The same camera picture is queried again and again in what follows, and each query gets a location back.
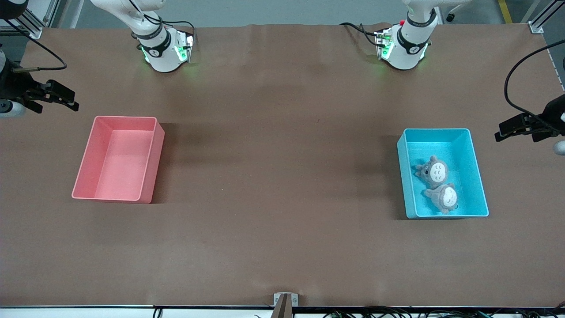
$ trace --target wire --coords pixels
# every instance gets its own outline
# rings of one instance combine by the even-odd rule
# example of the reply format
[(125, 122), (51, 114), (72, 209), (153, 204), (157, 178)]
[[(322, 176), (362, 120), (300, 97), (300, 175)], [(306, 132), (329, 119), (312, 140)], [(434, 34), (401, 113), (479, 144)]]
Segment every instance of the wire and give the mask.
[[(348, 26), (348, 27), (352, 27), (352, 28), (356, 29), (356, 30), (359, 31), (359, 32), (365, 33), (366, 35), (372, 35), (372, 36), (375, 35), (375, 33), (367, 32), (367, 31), (365, 31), (364, 29), (361, 29), (360, 27), (356, 26), (356, 25), (353, 24), (353, 23), (343, 22), (343, 23), (340, 23), (340, 25), (346, 25), (346, 26)], [(379, 30), (376, 30), (375, 32), (381, 32), (381, 31), (386, 30), (386, 29), (388, 29), (388, 28), (379, 29)]]
[(37, 41), (36, 39), (34, 39), (33, 37), (29, 36), (29, 34), (25, 33), (24, 31), (22, 31), (20, 28), (16, 27), (13, 23), (11, 23), (9, 20), (4, 20), (7, 24), (9, 24), (11, 27), (13, 27), (14, 29), (16, 29), (16, 31), (20, 32), (21, 34), (23, 34), (26, 38), (28, 38), (30, 41), (32, 41), (33, 43), (39, 45), (43, 50), (46, 50), (47, 52), (49, 52), (51, 55), (53, 55), (56, 59), (58, 59), (61, 63), (63, 63), (63, 66), (58, 66), (58, 67), (30, 67), (30, 68), (16, 68), (15, 70), (13, 70), (13, 72), (24, 72), (22, 70), (25, 70), (26, 72), (35, 72), (35, 71), (59, 71), (59, 70), (64, 70), (65, 68), (67, 68), (67, 64), (65, 63), (65, 61), (63, 61), (63, 59), (58, 56), (57, 54), (55, 54), (53, 51), (51, 51), (47, 46), (39, 43), (39, 41)]
[(378, 46), (380, 48), (384, 48), (385, 45), (384, 44), (377, 44), (373, 41), (371, 41), (371, 39), (369, 38), (369, 35), (367, 34), (367, 32), (365, 31), (365, 28), (363, 28), (363, 23), (359, 24), (359, 28), (361, 28), (361, 31), (363, 32), (363, 34), (365, 35), (365, 37), (367, 38), (367, 41), (369, 41), (369, 43), (371, 43), (372, 45)]
[(512, 76), (512, 74), (514, 73), (514, 71), (518, 68), (518, 66), (520, 66), (520, 64), (522, 64), (525, 60), (527, 60), (528, 58), (530, 58), (531, 56), (541, 52), (541, 51), (545, 51), (547, 49), (550, 49), (554, 46), (560, 45), (565, 43), (565, 39), (561, 40), (561, 41), (557, 41), (555, 43), (552, 43), (550, 45), (546, 45), (543, 48), (537, 49), (533, 52), (531, 52), (530, 54), (526, 55), (525, 57), (523, 57), (521, 60), (518, 61), (518, 63), (516, 63), (516, 65), (514, 65), (512, 67), (512, 69), (510, 70), (510, 72), (508, 73), (508, 75), (506, 76), (506, 80), (504, 82), (504, 98), (506, 99), (506, 102), (508, 102), (508, 104), (512, 107), (514, 107), (515, 109), (521, 111), (522, 113), (526, 113), (530, 116), (532, 116), (533, 118), (535, 118), (537, 121), (539, 121), (540, 123), (542, 123), (545, 127), (553, 130), (553, 132), (556, 132), (557, 134), (560, 133), (560, 130), (553, 127), (552, 125), (550, 125), (549, 123), (547, 123), (546, 121), (542, 120), (538, 115), (532, 113), (531, 111), (521, 108), (520, 106), (516, 105), (515, 103), (513, 103), (510, 98), (508, 97), (508, 82), (510, 81), (510, 77)]
[(491, 313), (489, 316), (493, 317), (494, 315), (496, 315), (497, 313), (499, 313), (502, 310), (502, 308), (499, 308), (498, 310), (496, 310), (495, 312)]
[(163, 315), (163, 308), (162, 307), (155, 307), (153, 311), (153, 318), (161, 318)]
[(429, 315), (432, 314), (440, 314), (440, 318), (476, 318), (478, 312), (473, 313), (463, 313), (460, 311), (447, 311), (447, 310), (434, 310), (428, 312), (424, 315), (425, 318), (428, 318)]
[(129, 0), (129, 3), (132, 4), (132, 6), (137, 10), (137, 12), (141, 13), (145, 19), (147, 19), (147, 21), (149, 21), (150, 23), (153, 23), (155, 25), (159, 25), (161, 23), (166, 24), (170, 27), (172, 27), (172, 25), (174, 23), (186, 23), (189, 24), (192, 27), (194, 36), (196, 36), (196, 27), (194, 27), (194, 24), (190, 23), (189, 21), (164, 21), (163, 18), (161, 18), (159, 15), (159, 19), (154, 18), (152, 16), (148, 16), (147, 14), (145, 14), (143, 11), (141, 11), (141, 9), (139, 9), (139, 7), (137, 7), (137, 5), (133, 2), (133, 0)]

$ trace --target brown table covering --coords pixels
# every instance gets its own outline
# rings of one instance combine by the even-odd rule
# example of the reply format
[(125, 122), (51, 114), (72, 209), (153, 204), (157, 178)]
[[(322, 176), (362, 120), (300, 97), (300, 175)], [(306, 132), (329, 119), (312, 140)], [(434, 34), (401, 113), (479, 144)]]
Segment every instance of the brown table covering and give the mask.
[[(46, 29), (68, 68), (33, 74), (80, 111), (0, 121), (0, 303), (554, 306), (565, 295), (565, 158), (557, 141), (496, 143), (508, 70), (544, 46), (526, 25), (441, 25), (414, 70), (346, 27), (198, 30), (160, 74), (127, 29)], [(24, 66), (55, 66), (29, 44)], [(510, 96), (562, 94), (547, 53)], [(154, 203), (73, 200), (96, 115), (155, 116)], [(396, 142), (468, 127), (488, 218), (407, 220)]]

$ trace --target plush toy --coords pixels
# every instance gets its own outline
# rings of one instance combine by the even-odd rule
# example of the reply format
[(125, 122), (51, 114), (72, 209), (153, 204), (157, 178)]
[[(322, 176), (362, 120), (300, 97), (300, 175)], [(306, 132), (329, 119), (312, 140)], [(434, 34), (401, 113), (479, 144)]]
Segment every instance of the plush toy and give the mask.
[(447, 180), (449, 172), (445, 162), (439, 160), (436, 156), (431, 156), (424, 165), (417, 165), (416, 170), (418, 170), (416, 176), (429, 183), (432, 189), (443, 184)]
[(457, 209), (457, 192), (453, 183), (442, 184), (434, 190), (427, 189), (424, 194), (443, 214)]

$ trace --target blue plastic container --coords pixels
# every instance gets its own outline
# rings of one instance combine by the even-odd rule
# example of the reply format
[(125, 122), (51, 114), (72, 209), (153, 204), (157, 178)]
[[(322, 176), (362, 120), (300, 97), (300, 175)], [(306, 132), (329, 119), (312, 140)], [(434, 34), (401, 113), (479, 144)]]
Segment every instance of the blue plastic container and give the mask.
[[(397, 144), (406, 216), (408, 218), (486, 217), (489, 209), (469, 129), (406, 129)], [(443, 214), (424, 195), (427, 183), (417, 177), (416, 165), (436, 155), (449, 167), (446, 183), (455, 184), (458, 207)]]

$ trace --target pink plastic container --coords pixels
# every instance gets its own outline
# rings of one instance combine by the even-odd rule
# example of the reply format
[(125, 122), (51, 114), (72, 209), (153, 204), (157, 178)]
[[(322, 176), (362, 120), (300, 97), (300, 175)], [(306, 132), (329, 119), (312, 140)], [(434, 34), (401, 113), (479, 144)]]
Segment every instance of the pink plastic container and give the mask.
[(151, 203), (164, 137), (154, 117), (97, 116), (72, 197)]

